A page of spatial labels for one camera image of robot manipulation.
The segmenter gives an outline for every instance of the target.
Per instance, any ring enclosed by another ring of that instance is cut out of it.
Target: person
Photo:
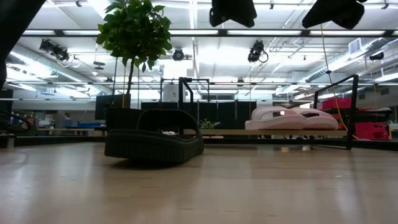
[[[64,115],[65,115],[65,122],[64,122],[65,128],[72,127],[73,126],[73,121],[70,118],[70,114],[69,113],[65,113]]]

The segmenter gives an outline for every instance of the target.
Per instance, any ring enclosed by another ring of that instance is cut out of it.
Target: desk
[[[294,135],[294,136],[347,136],[347,131],[330,130],[245,130],[245,129],[203,129],[202,135]],[[184,130],[184,134],[195,134],[192,129]]]
[[[81,131],[84,132],[84,135],[90,135],[92,134],[93,136],[96,136],[96,130],[94,128],[38,128],[38,131],[54,131],[54,132],[62,132],[62,131],[73,131],[75,135],[77,135],[77,132]]]

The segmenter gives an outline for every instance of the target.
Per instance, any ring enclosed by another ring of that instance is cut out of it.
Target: window
[[[390,93],[390,89],[389,88],[383,88],[380,90],[380,95],[384,96],[384,95],[388,95]]]
[[[360,100],[365,100],[366,94],[365,93],[359,94],[358,97],[359,97]]]

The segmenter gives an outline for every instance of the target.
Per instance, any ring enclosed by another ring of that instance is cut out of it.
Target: cable
[[[325,37],[323,36],[323,26],[322,26],[322,24],[321,24],[321,35],[322,35],[323,54],[324,54],[324,56],[325,56],[326,69],[328,70],[328,71],[327,71],[327,74],[328,74],[328,76],[329,76],[330,84],[332,85],[332,84],[333,84],[333,80],[331,79],[331,75],[330,75],[330,74],[331,74],[331,71],[329,70],[328,57],[326,56]],[[347,128],[347,126],[345,125],[345,123],[344,123],[344,121],[343,121],[343,117],[341,116],[341,113],[340,113],[340,107],[338,106],[338,100],[337,100],[337,96],[336,96],[336,93],[335,93],[335,87],[334,87],[334,86],[331,88],[331,91],[333,92],[333,95],[335,96],[335,101],[336,101],[336,106],[337,106],[337,112],[338,112],[338,116],[339,116],[339,118],[340,118],[340,121],[341,121],[341,123],[343,124],[345,130],[348,131],[348,128]]]
[[[266,62],[268,62],[269,56],[268,56],[267,52],[265,52],[264,50],[263,50],[262,52],[267,56],[267,60],[261,61],[261,60],[259,59],[259,62],[261,62],[261,63],[266,63]]]

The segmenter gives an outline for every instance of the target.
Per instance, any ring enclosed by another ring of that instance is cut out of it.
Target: exposed pipe
[[[36,60],[36,62],[41,63],[42,65],[46,66],[47,68],[51,70],[56,70],[59,74],[63,75],[64,77],[68,77],[69,79],[75,81],[75,82],[93,82],[94,80],[81,75],[77,72],[74,72],[73,70],[70,70],[69,68],[63,68],[61,65],[51,61],[50,59],[47,59],[45,57],[40,57],[39,54],[31,52],[30,50],[21,47],[20,45],[16,45],[13,50],[14,53],[22,55],[24,57],[27,57],[32,60]],[[105,91],[107,94],[112,94],[112,89],[105,87],[105,86],[96,86],[93,87],[98,89],[99,91]]]

